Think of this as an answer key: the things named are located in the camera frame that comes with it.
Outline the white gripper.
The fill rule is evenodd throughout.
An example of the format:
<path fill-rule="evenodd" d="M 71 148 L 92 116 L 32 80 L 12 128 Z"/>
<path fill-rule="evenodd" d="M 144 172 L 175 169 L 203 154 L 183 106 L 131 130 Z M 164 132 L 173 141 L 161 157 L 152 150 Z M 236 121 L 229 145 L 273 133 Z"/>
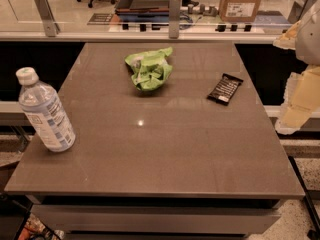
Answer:
<path fill-rule="evenodd" d="M 287 80 L 284 102 L 275 123 L 279 134 L 298 131 L 320 107 L 320 0 L 273 41 L 284 50 L 294 50 L 296 57 L 309 66 L 301 73 L 292 72 Z"/>

